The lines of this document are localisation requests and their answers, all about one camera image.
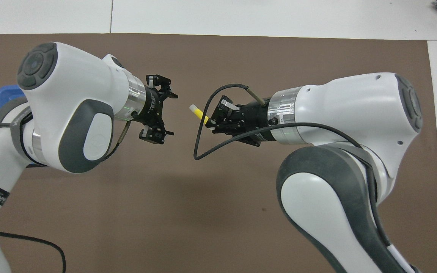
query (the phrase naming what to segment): round black cap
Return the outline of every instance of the round black cap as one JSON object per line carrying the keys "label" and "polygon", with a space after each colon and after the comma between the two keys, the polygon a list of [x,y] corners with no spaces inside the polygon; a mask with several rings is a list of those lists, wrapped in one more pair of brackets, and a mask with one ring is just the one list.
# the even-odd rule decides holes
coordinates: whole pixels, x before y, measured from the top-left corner
{"label": "round black cap", "polygon": [[45,43],[33,48],[19,66],[17,75],[19,87],[23,90],[31,90],[42,85],[55,69],[57,57],[56,43]]}
{"label": "round black cap", "polygon": [[418,95],[412,84],[404,77],[397,75],[399,86],[399,95],[401,97],[402,106],[406,113],[407,120],[416,132],[420,132],[423,127],[423,113],[419,103]]}

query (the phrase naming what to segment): marker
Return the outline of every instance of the marker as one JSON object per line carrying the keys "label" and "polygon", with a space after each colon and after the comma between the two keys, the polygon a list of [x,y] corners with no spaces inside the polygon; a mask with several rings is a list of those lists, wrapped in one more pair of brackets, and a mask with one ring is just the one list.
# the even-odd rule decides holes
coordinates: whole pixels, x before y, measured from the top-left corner
{"label": "marker", "polygon": [[[193,114],[195,114],[200,120],[203,117],[203,112],[198,109],[198,107],[194,104],[190,105],[190,110],[193,112]],[[208,116],[205,116],[205,121],[204,124],[207,124],[208,122]]]}

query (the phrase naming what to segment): brown mat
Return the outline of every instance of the brown mat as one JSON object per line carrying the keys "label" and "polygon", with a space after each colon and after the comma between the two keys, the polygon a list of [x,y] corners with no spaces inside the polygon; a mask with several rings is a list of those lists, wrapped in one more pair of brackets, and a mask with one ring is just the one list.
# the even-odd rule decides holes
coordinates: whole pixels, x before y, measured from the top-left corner
{"label": "brown mat", "polygon": [[[425,41],[185,35],[0,35],[0,87],[16,83],[22,57],[59,41],[100,58],[111,53],[135,76],[172,80],[178,100],[163,119],[175,136],[141,141],[134,123],[116,154],[86,174],[27,169],[0,212],[0,231],[60,245],[68,272],[330,273],[328,262],[281,213],[275,179],[298,146],[233,143],[192,157],[198,119],[211,92],[244,83],[262,97],[306,84],[396,72],[416,87],[425,117],[394,191],[380,206],[392,242],[424,273],[437,272],[437,135]],[[225,92],[236,104],[251,101]],[[123,127],[116,123],[116,136]],[[203,132],[201,151],[225,139]],[[59,272],[50,247],[1,240],[14,273]]]}

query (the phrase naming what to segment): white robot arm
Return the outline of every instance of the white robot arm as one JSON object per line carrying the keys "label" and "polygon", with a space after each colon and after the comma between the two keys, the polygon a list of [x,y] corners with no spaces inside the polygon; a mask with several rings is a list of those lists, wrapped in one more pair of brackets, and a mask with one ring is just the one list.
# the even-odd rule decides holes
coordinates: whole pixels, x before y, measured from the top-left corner
{"label": "white robot arm", "polygon": [[[238,140],[312,144],[290,154],[277,176],[289,221],[338,273],[419,273],[389,242],[377,205],[393,189],[399,164],[423,118],[414,88],[394,73],[374,73],[305,85],[234,105],[222,96],[205,126]],[[202,123],[207,119],[198,116]]]}
{"label": "white robot arm", "polygon": [[[99,59],[57,42],[32,49],[17,75],[25,97],[0,109],[0,207],[29,163],[83,173],[107,159],[114,119],[127,122],[125,131],[131,121],[144,124],[139,138],[163,144],[173,135],[163,101],[177,95],[169,79],[146,79],[148,86],[110,54]],[[0,250],[0,273],[8,272]]]}

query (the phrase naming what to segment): blue bin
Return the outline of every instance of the blue bin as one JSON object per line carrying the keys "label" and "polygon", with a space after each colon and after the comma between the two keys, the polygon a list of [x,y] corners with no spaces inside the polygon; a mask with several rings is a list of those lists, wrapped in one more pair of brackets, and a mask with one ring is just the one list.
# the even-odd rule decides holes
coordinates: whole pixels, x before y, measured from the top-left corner
{"label": "blue bin", "polygon": [[10,100],[23,97],[23,91],[18,85],[6,85],[0,88],[0,108]]}

